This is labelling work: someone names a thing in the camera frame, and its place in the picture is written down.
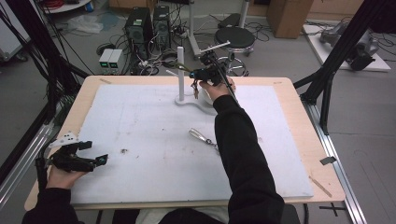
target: person's left hand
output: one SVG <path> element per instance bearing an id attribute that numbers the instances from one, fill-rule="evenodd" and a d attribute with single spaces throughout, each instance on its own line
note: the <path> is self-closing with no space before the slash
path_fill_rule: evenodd
<path id="1" fill-rule="evenodd" d="M 49 180 L 47 182 L 46 189 L 57 188 L 57 189 L 71 189 L 76 180 L 84 176 L 85 172 L 66 172 L 52 166 L 49 172 Z"/>

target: black sleeve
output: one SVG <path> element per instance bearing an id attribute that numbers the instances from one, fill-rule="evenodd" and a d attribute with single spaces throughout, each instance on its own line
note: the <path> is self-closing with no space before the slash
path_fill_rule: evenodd
<path id="1" fill-rule="evenodd" d="M 38 193 L 35 208 L 24 215 L 22 224 L 78 224 L 70 198 L 70 189 L 43 190 Z"/>
<path id="2" fill-rule="evenodd" d="M 284 201 L 276 193 L 250 117 L 229 95 L 220 96 L 213 106 L 219 153 L 233 192 L 229 223 L 280 223 Z"/>

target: black stool seat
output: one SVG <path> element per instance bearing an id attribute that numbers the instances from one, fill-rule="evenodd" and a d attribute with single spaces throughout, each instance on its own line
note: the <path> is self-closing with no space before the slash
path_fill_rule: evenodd
<path id="1" fill-rule="evenodd" d="M 226 49 L 248 49 L 253 46 L 254 35 L 247 29 L 239 27 L 225 27 L 216 31 L 215 42 L 223 44 L 228 41 L 231 44 L 224 46 Z"/>

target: concrete floor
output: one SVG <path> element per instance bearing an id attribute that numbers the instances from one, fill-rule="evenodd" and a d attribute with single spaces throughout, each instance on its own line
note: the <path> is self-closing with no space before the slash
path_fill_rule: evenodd
<path id="1" fill-rule="evenodd" d="M 57 22 L 85 13 L 76 10 L 54 17 Z M 91 15 L 103 15 L 95 11 Z M 204 24 L 210 17 L 196 19 Z M 248 18 L 247 22 L 256 21 L 266 24 L 265 18 Z M 81 32 L 64 35 L 73 49 L 95 74 L 101 74 L 96 49 L 107 43 L 111 36 L 122 35 L 121 28 L 125 20 L 120 17 L 117 23 L 110 24 L 98 35 Z M 210 22 L 205 26 L 214 28 Z M 202 30 L 213 33 L 215 29 Z M 269 41 L 256 41 L 254 52 L 249 56 L 238 56 L 246 63 L 252 77 L 288 77 L 295 82 L 316 72 L 320 63 L 305 36 L 297 39 L 274 38 L 265 32 Z M 213 37 L 196 36 L 201 49 L 213 44 Z M 185 42 L 186 64 L 201 67 L 191 54 L 191 47 Z M 395 52 L 395 47 L 387 48 Z M 72 64 L 88 72 L 70 48 L 66 53 Z M 219 51 L 219 56 L 226 52 Z M 382 59 L 395 60 L 396 56 L 380 49 Z M 341 163 L 346 170 L 349 182 L 355 191 L 361 209 L 368 223 L 396 223 L 396 63 L 388 62 L 390 72 L 352 72 L 339 70 L 333 81 L 332 101 L 329 116 L 329 132 L 337 149 Z M 158 76 L 167 76 L 161 68 Z M 297 92 L 303 93 L 306 87 Z M 46 103 L 46 82 L 32 60 L 22 63 L 11 60 L 0 65 L 0 162 L 16 146 L 24 132 Z M 0 211 L 1 223 L 21 223 L 24 214 L 23 204 L 35 181 L 35 167 L 29 169 L 6 205 Z M 304 213 L 301 204 L 295 204 L 300 220 Z M 350 223 L 346 211 L 319 209 L 331 206 L 329 203 L 309 204 L 311 223 Z M 111 210 L 104 212 L 102 223 L 111 223 Z M 78 211 L 78 216 L 85 223 L 95 223 L 97 211 Z"/>

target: white board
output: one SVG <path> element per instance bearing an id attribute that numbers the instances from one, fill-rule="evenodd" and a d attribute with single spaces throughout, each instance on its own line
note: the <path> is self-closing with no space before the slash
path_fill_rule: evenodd
<path id="1" fill-rule="evenodd" d="M 176 85 L 99 88 L 79 134 L 79 140 L 90 140 L 93 146 L 78 155 L 95 158 L 108 154 L 109 160 L 77 182 L 72 203 L 230 198 L 217 151 L 189 134 L 194 128 L 215 142 L 215 116 L 195 106 L 177 106 L 177 94 Z M 238 86 L 236 97 L 255 124 L 278 193 L 283 197 L 313 196 L 274 89 Z"/>
<path id="2" fill-rule="evenodd" d="M 320 31 L 322 29 L 315 25 L 304 25 L 304 30 L 307 34 L 317 33 L 316 35 L 309 35 L 308 39 L 309 43 L 314 48 L 320 63 L 324 64 L 327 57 L 329 57 L 330 52 L 332 51 L 332 47 L 329 43 L 323 44 L 319 41 L 321 35 Z M 388 72 L 390 70 L 390 67 L 378 56 L 378 54 L 374 54 L 372 57 L 375 59 L 375 61 L 367 65 L 363 71 Z M 350 65 L 346 62 L 341 64 L 340 69 L 352 70 Z"/>

